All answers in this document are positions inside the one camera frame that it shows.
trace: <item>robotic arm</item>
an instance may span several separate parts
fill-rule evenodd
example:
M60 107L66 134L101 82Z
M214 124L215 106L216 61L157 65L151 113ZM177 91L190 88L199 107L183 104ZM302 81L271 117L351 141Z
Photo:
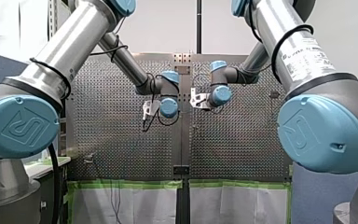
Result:
M110 33L135 10L135 1L79 0L67 22L31 59L18 77L0 84L0 159L19 159L45 149L56 137L61 100L71 94L71 82L100 43L113 49L122 43ZM159 113L177 113L178 75L172 71L149 76L125 48L111 52L113 62L136 86L139 94L160 94Z
M313 28L303 22L314 4L309 0L233 0L233 14L244 17L261 42L239 69L225 62L212 63L211 92L202 95L207 101L193 106L213 108L227 103L231 97L227 84L256 83L257 71L270 58L274 76L287 91L278 118L283 149L309 170L349 174L358 171L358 79L336 70L313 37ZM202 98L193 96L195 102Z

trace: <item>green tape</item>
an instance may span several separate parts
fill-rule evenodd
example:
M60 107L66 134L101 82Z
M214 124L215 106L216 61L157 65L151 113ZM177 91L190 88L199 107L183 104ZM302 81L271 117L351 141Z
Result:
M287 209L286 209L286 222L287 224L292 223L292 185L287 183Z
M222 187L241 187L250 189L288 189L286 183L269 183L258 181L243 180L190 180L191 188L222 188Z
M68 182L70 189L180 189L182 181L130 181L98 179Z
M74 194L75 189L68 188L68 194L66 195L66 198L68 199L68 223L72 224L72 214L74 212Z

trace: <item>blue joint cap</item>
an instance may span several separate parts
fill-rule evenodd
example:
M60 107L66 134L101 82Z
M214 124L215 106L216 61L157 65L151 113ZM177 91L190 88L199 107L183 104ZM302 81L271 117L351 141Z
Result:
M57 136L55 109L43 99L16 95L0 99L0 159L33 156Z
M218 106L228 103L228 101L231 100L231 97L232 92L228 86L216 87L212 92L212 100Z
M358 171L358 119L343 105L319 95L299 95L278 117L283 149L303 167L320 173Z
M227 63L225 61L214 61L210 64L211 72L214 72L215 70L222 67L227 67Z
M124 17L129 17L136 9L136 0L109 0Z
M247 0L231 0L231 12L236 17L242 17Z
M172 119L178 113L178 103L173 98L164 98L159 106L159 112L167 119Z
M169 81L172 81L176 84L179 84L179 74L175 71L164 71L161 73L162 76L167 78Z

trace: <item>pegboard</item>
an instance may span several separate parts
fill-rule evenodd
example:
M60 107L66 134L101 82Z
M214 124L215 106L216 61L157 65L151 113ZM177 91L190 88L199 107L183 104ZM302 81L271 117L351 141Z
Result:
M243 56L194 55L192 85L209 92L210 63L239 66ZM290 159L281 147L277 117L285 93L270 69L255 85L231 84L232 100L213 112L192 109L190 178L289 181ZM279 97L271 97L278 92Z
M125 75L105 58L89 59L74 81L67 102L67 147L74 157L70 179L173 179L174 165L190 165L193 179L290 181L290 159L277 135L277 116L284 92L270 70L256 85L230 85L234 96L223 110L195 110L190 87L209 90L209 64L215 60L238 66L246 56L137 54L146 72L160 74L176 66L189 68L180 76L178 122L154 122L142 133L142 104ZM271 98L271 92L279 93ZM93 155L93 162L84 158Z
M172 55L140 55L138 63L154 75L172 70ZM74 81L68 102L67 145L75 159L70 179L172 179L172 127L155 120L143 133L142 105L151 96L135 88L105 58L86 61ZM85 162L92 157L92 162Z

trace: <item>white bracket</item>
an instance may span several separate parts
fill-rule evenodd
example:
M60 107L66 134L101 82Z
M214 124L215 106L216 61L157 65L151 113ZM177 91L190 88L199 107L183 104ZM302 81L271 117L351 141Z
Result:
M211 109L208 105L208 97L210 93L197 94L196 88L191 88L191 106L197 109Z
M159 100L154 100L153 104L151 100L144 102L144 117L143 120L147 119L147 116L154 116L159 109L161 102Z

